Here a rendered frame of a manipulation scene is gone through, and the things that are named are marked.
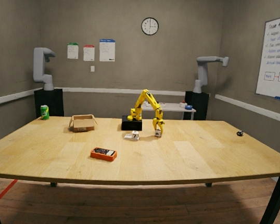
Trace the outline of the orange digital multimeter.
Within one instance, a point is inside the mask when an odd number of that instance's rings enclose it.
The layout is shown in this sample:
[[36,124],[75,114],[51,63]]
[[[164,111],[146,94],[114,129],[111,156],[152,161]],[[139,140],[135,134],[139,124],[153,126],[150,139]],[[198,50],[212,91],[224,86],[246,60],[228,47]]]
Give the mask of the orange digital multimeter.
[[114,161],[117,157],[117,151],[109,150],[105,148],[95,147],[90,151],[91,157],[98,158],[107,161]]

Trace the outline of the green soda can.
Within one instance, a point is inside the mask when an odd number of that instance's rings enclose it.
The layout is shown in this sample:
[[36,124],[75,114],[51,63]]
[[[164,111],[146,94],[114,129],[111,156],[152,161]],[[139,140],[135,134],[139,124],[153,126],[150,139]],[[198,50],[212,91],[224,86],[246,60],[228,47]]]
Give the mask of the green soda can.
[[49,119],[49,112],[48,112],[47,105],[41,106],[41,118],[43,120],[48,120]]

